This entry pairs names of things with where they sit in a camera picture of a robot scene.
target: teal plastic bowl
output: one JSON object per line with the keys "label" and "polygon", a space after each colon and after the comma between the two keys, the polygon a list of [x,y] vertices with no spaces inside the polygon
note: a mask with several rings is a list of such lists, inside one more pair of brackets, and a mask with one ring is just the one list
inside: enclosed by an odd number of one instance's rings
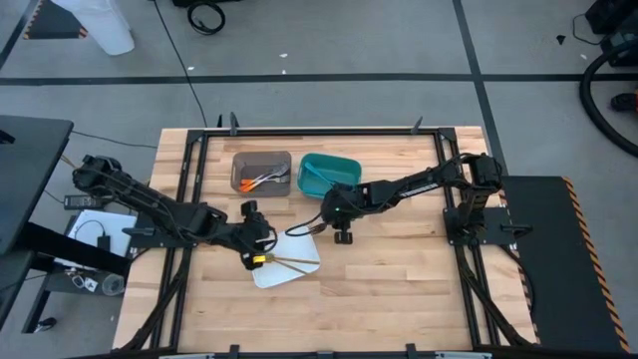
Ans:
{"label": "teal plastic bowl", "polygon": [[361,181],[361,164],[358,162],[336,156],[308,154],[301,159],[297,186],[305,195],[314,198],[323,199],[332,186],[306,169],[306,163],[312,165],[327,180],[350,185]]}

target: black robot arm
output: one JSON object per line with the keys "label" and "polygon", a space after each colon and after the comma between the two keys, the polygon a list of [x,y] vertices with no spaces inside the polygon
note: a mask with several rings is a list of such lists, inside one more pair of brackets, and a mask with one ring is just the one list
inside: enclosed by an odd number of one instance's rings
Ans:
{"label": "black robot arm", "polygon": [[[256,201],[241,206],[242,223],[227,223],[227,215],[206,203],[182,203],[133,179],[114,159],[85,156],[73,172],[75,187],[91,196],[108,198],[153,219],[168,235],[192,243],[221,245],[239,252],[246,269],[262,265],[252,257],[272,248],[276,232]],[[268,239],[274,233],[274,239]]]}
{"label": "black robot arm", "polygon": [[[463,176],[463,165],[470,169],[472,182]],[[355,186],[336,183],[321,204],[325,224],[339,231],[335,242],[352,243],[350,223],[367,214],[381,213],[401,200],[442,186],[461,191],[455,228],[467,235],[476,235],[483,224],[482,210],[490,195],[501,189],[501,168],[485,154],[460,154],[434,168],[397,180],[376,180]]]}

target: gray floor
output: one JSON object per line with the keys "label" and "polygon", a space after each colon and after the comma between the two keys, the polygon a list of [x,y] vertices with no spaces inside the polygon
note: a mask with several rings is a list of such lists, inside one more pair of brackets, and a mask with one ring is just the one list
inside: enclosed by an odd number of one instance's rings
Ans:
{"label": "gray floor", "polygon": [[[169,0],[158,1],[193,76],[281,75],[284,70],[316,75],[470,72],[455,8],[448,0],[223,3],[227,26],[212,37],[193,33],[184,10]],[[571,38],[571,18],[591,2],[463,0],[480,70],[581,73],[600,50]],[[0,0],[0,47],[27,4]],[[91,38],[19,39],[0,69],[0,79],[181,76],[153,3],[120,0],[120,5],[133,26],[137,47],[132,53],[108,57]],[[579,22],[579,33],[595,39],[584,22]],[[557,35],[567,36],[563,45]],[[638,345],[638,310],[632,306],[638,295],[632,277],[638,270],[632,227],[638,195],[626,190],[628,180],[638,175],[638,163],[589,123],[576,83],[485,87],[510,173],[573,179],[630,344]],[[634,87],[631,82],[596,83],[593,93],[610,122],[638,142],[635,115],[611,114],[606,105],[613,95]],[[472,82],[208,83],[194,88],[210,124],[219,114],[233,111],[244,127],[411,125],[419,116],[430,126],[483,126]],[[149,145],[157,143],[161,128],[202,125],[188,85],[179,84],[0,86],[0,113],[68,119],[78,131]],[[153,150],[73,135],[66,155],[79,162],[87,152],[120,159],[126,171],[141,180],[149,177],[155,157]],[[47,189],[57,197],[73,193],[70,178],[70,168],[60,164]],[[61,231],[70,215],[43,196],[32,220]],[[37,335],[20,334],[37,282],[25,284],[0,335],[0,352],[7,357],[63,358],[111,347],[120,309],[120,300],[114,298],[53,295],[46,313],[60,324]]]}

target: white bag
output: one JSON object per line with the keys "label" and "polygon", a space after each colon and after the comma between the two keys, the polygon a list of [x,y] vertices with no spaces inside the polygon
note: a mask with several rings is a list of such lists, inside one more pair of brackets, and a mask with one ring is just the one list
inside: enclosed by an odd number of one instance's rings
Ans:
{"label": "white bag", "polygon": [[122,55],[135,48],[131,27],[115,0],[52,0],[71,12],[109,55]]}

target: wooden tabletop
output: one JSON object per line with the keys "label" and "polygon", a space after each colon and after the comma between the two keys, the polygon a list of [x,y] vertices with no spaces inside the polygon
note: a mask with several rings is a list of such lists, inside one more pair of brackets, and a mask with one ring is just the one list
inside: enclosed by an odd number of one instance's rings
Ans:
{"label": "wooden tabletop", "polygon": [[[456,131],[462,153],[487,152],[481,128]],[[163,130],[159,141],[151,186],[172,197],[186,132]],[[239,208],[245,201],[230,187],[232,158],[261,151],[292,155],[290,195],[258,199],[259,210],[280,231],[319,210],[320,201],[305,197],[295,185],[299,162],[307,153],[358,161],[362,181],[398,179],[438,163],[429,136],[213,138],[201,199],[226,211],[228,221],[242,220]],[[197,153],[195,149],[192,172]],[[185,198],[192,193],[194,176],[189,178]],[[495,195],[489,205],[497,204]],[[201,245],[192,256],[179,352],[227,352],[231,344],[249,352],[401,351],[406,343],[416,343],[419,350],[471,349],[454,250],[447,243],[442,218],[444,206],[443,190],[437,189],[405,199],[382,214],[357,219],[352,245],[335,244],[333,230],[315,235],[320,269],[269,289],[255,286],[236,252]],[[494,302],[522,336],[535,341],[516,264],[497,247],[485,246],[482,255]],[[179,261],[180,253],[175,258]],[[156,304],[163,259],[164,249],[153,249],[134,263],[114,347],[134,335]],[[171,314],[172,308],[164,319],[163,344]],[[486,342],[482,310],[477,314]]]}

